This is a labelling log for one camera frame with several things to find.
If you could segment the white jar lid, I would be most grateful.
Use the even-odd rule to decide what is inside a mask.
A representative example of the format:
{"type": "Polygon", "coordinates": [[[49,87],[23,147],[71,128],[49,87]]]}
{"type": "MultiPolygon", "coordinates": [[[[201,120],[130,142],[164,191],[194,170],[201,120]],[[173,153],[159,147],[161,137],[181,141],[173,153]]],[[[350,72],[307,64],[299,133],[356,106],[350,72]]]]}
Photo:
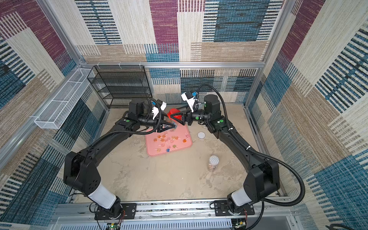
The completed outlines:
{"type": "Polygon", "coordinates": [[[204,139],[206,137],[206,134],[204,132],[198,132],[197,136],[199,139],[204,139]]]}

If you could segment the patterned lid candy jar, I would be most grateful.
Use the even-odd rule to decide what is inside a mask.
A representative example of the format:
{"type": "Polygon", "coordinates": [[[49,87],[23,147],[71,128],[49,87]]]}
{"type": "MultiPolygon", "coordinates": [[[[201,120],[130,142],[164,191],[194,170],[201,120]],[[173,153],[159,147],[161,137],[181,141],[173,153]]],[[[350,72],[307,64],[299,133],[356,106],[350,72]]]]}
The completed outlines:
{"type": "Polygon", "coordinates": [[[208,171],[214,172],[219,164],[219,157],[216,155],[211,155],[209,158],[208,171]]]}

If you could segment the red jar lid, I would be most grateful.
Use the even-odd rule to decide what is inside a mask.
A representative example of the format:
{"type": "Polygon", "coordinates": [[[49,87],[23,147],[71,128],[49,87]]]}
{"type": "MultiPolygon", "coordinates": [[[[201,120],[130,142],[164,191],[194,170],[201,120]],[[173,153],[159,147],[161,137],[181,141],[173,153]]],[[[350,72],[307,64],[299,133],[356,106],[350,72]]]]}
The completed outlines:
{"type": "Polygon", "coordinates": [[[182,120],[182,112],[179,109],[176,108],[172,108],[170,109],[169,113],[167,114],[167,116],[171,119],[171,120],[182,120]]]}

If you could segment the red lid candy jar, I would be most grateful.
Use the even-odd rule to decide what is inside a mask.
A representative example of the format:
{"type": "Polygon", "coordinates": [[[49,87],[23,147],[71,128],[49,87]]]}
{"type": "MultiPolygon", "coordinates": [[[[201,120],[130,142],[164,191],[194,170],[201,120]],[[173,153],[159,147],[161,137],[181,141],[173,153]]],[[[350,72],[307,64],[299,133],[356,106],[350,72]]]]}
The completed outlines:
{"type": "Polygon", "coordinates": [[[173,124],[171,128],[169,129],[170,132],[174,132],[177,128],[177,124],[173,124]]]}

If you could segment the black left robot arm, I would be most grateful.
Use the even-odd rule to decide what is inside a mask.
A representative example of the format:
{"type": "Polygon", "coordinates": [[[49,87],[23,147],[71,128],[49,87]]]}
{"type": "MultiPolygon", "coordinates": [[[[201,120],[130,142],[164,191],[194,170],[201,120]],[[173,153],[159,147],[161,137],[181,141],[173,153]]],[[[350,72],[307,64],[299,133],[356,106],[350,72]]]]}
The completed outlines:
{"type": "Polygon", "coordinates": [[[167,122],[161,100],[133,99],[113,127],[86,148],[65,157],[63,181],[97,205],[96,219],[118,219],[123,215],[120,198],[103,184],[99,166],[122,142],[132,136],[164,132],[174,128],[167,122]]]}

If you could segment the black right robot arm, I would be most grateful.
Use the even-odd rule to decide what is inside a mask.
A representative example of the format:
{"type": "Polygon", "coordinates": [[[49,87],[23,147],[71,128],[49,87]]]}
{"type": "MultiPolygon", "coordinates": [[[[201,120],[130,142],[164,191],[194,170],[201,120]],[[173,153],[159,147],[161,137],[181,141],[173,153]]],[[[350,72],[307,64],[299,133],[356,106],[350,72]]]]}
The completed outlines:
{"type": "Polygon", "coordinates": [[[279,166],[274,160],[260,156],[238,133],[232,123],[221,113],[220,101],[216,95],[205,96],[204,109],[198,109],[194,93],[181,95],[186,106],[171,118],[182,125],[194,121],[204,124],[208,131],[223,142],[238,158],[247,172],[243,185],[230,193],[227,198],[229,212],[237,215],[245,205],[262,201],[280,188],[279,166]]]}

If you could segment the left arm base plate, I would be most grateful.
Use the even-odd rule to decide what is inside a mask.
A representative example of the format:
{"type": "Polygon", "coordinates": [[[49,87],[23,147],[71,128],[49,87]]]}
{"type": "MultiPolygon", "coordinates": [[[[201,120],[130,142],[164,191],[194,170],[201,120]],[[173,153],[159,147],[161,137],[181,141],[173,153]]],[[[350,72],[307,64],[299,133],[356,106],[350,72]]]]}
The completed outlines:
{"type": "Polygon", "coordinates": [[[95,220],[126,220],[134,219],[136,214],[137,203],[120,203],[114,204],[110,209],[97,206],[95,211],[95,220]]]}

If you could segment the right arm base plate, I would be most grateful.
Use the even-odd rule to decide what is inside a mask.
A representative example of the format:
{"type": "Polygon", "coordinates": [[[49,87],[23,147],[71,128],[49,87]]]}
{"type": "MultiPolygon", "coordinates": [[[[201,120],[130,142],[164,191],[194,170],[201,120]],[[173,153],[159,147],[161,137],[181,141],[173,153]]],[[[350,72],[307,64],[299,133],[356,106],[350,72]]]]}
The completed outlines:
{"type": "Polygon", "coordinates": [[[245,216],[255,214],[254,208],[249,204],[239,207],[229,200],[212,201],[209,207],[215,211],[216,216],[245,216]]]}

